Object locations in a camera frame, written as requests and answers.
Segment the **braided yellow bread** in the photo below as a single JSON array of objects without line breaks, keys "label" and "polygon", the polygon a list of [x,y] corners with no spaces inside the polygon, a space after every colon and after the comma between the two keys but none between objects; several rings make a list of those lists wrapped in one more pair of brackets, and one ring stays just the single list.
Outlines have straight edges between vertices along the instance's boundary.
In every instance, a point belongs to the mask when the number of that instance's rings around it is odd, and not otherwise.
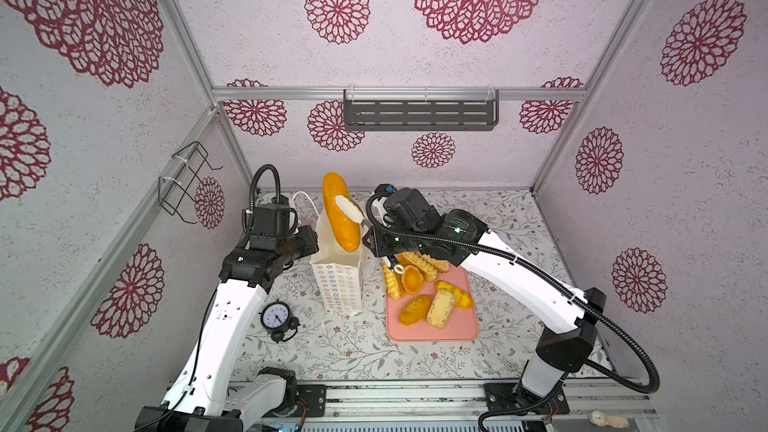
[{"label": "braided yellow bread", "polygon": [[419,252],[403,252],[398,255],[398,261],[401,265],[416,267],[428,283],[436,282],[439,275],[448,273],[451,267],[447,261],[437,260]]}]

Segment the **black alarm clock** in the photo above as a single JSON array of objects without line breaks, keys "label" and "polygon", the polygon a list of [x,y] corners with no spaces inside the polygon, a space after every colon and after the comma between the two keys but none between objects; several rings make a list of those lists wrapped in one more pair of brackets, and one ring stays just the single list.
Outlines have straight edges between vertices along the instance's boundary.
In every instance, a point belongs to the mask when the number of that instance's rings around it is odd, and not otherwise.
[{"label": "black alarm clock", "polygon": [[282,301],[267,304],[260,314],[260,323],[275,343],[292,340],[300,326],[300,321],[290,306]]}]

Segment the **round egg tart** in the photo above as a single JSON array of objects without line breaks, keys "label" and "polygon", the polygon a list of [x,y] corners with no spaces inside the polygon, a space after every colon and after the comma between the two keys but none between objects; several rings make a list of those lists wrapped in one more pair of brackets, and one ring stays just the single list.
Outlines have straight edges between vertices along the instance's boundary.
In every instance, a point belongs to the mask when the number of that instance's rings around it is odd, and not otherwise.
[{"label": "round egg tart", "polygon": [[424,276],[418,267],[408,265],[401,275],[401,283],[406,294],[418,295],[423,288]]}]

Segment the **yellow orange swirl bun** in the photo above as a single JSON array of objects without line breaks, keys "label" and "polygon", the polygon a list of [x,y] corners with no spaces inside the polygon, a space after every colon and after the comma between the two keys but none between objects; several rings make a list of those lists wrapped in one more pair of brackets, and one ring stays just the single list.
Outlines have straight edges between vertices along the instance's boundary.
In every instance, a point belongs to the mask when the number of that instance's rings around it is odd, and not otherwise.
[{"label": "yellow orange swirl bun", "polygon": [[475,306],[471,294],[453,284],[445,281],[437,281],[435,283],[435,289],[450,292],[455,297],[455,306],[458,308],[473,309]]}]

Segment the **pale rectangular bread roll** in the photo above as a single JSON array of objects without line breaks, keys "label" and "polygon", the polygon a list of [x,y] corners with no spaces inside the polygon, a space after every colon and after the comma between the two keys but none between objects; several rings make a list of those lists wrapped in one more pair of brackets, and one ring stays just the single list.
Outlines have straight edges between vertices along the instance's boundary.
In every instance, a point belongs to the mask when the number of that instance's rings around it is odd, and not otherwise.
[{"label": "pale rectangular bread roll", "polygon": [[455,307],[455,297],[447,291],[437,290],[432,300],[426,321],[437,329],[443,329]]}]

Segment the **small cream figurine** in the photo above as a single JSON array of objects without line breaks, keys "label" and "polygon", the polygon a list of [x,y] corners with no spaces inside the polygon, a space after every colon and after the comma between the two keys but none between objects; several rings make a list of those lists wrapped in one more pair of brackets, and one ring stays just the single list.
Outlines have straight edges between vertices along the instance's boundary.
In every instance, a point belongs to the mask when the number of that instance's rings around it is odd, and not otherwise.
[{"label": "small cream figurine", "polygon": [[618,430],[629,428],[629,420],[627,418],[610,415],[600,410],[592,411],[588,418],[597,427],[609,427]]}]

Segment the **long orange baguette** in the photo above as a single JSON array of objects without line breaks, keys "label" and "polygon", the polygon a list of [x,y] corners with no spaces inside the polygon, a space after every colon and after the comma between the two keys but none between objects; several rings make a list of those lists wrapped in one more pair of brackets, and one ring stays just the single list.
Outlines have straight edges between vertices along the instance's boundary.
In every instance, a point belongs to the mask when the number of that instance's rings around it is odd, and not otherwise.
[{"label": "long orange baguette", "polygon": [[323,179],[324,210],[337,244],[346,252],[355,252],[361,244],[362,214],[352,201],[344,179],[335,172]]}]

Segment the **white printed paper bag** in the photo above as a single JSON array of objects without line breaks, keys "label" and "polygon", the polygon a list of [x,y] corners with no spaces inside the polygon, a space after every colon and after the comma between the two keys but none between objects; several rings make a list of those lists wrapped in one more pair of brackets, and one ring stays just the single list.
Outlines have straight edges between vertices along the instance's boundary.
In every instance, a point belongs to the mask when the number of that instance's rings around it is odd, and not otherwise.
[{"label": "white printed paper bag", "polygon": [[318,236],[319,250],[310,257],[310,264],[326,311],[361,312],[365,248],[360,245],[354,252],[344,250],[334,236],[327,214],[316,207],[306,192],[293,193],[289,203],[299,213],[301,225],[314,221],[313,230]]}]

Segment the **dark grey wall shelf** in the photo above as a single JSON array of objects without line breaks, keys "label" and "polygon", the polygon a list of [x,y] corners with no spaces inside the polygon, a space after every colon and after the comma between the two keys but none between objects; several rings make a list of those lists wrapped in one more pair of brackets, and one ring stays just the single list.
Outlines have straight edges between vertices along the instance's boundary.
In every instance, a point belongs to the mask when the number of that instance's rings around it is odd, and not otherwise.
[{"label": "dark grey wall shelf", "polygon": [[342,118],[357,132],[492,131],[499,123],[499,100],[495,91],[477,100],[405,100],[357,98],[344,90]]}]

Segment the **golden oval bread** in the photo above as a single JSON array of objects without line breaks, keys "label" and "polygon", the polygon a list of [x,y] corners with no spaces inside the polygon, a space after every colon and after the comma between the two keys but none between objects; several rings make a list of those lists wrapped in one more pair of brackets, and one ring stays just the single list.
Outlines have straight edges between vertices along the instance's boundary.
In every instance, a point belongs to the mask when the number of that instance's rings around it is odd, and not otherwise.
[{"label": "golden oval bread", "polygon": [[419,295],[410,300],[400,312],[398,321],[401,325],[409,327],[426,319],[431,308],[432,298],[428,295]]}]

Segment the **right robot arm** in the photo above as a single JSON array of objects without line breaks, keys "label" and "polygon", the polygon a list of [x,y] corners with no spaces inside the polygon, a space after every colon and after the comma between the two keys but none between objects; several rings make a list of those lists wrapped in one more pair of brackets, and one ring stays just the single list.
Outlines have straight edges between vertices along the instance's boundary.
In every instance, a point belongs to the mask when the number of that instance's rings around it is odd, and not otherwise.
[{"label": "right robot arm", "polygon": [[596,289],[582,291],[539,270],[471,213],[441,214],[416,189],[372,195],[364,208],[332,194],[330,207],[356,224],[367,224],[363,245],[376,257],[420,252],[474,273],[509,294],[544,324],[534,354],[513,389],[509,413],[545,409],[561,391],[565,377],[579,371],[592,354],[596,320],[579,301],[603,307]]}]

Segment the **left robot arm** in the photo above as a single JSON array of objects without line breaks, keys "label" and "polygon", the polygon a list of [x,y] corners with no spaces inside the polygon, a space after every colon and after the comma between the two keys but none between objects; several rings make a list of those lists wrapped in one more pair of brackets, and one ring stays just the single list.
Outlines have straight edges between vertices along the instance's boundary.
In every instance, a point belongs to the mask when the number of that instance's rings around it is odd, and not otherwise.
[{"label": "left robot arm", "polygon": [[223,260],[186,364],[158,406],[145,406],[136,431],[246,431],[271,412],[291,411],[295,373],[270,368],[229,395],[237,352],[277,277],[319,251],[317,233],[301,226],[284,237],[242,240]]}]

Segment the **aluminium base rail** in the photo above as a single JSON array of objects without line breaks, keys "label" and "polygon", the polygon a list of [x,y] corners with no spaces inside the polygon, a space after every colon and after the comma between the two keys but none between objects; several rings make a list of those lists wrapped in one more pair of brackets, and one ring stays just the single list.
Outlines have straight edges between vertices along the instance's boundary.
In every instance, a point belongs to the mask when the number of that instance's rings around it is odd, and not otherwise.
[{"label": "aluminium base rail", "polygon": [[[606,378],[569,378],[549,404],[525,416],[481,415],[507,407],[508,380],[301,381],[306,431],[661,431],[649,396]],[[600,410],[629,420],[628,429],[597,427]]]}]

